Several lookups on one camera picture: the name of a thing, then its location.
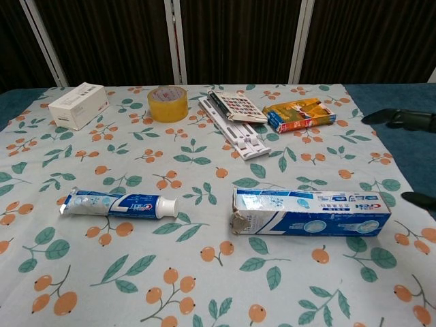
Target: curtain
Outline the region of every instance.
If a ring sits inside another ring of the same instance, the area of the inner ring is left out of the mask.
[[[300,3],[181,0],[188,83],[287,83]]]
[[[173,84],[162,0],[35,0],[70,86]]]
[[[19,1],[0,1],[0,26],[0,93],[56,86]]]
[[[435,67],[435,0],[315,1],[301,83],[426,82]]]

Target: toothpaste box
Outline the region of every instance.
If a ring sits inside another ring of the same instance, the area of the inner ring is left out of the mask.
[[[378,192],[234,188],[235,234],[375,236],[390,216]]]
[[[264,107],[262,112],[277,133],[332,124],[336,120],[336,114],[317,98],[273,104]]]
[[[57,126],[79,130],[109,106],[102,85],[82,83],[48,105]]]

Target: calculator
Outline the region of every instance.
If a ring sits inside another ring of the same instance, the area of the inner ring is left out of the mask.
[[[268,118],[242,93],[209,91],[209,102],[230,121],[266,123]]]

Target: white toothpaste tube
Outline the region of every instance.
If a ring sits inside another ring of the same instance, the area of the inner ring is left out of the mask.
[[[62,215],[114,215],[140,219],[177,217],[177,199],[147,194],[113,194],[74,187],[60,208]]]

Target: tape roll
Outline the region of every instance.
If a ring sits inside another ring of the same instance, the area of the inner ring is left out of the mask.
[[[181,87],[158,87],[147,99],[152,118],[160,123],[173,123],[188,115],[187,93]]]

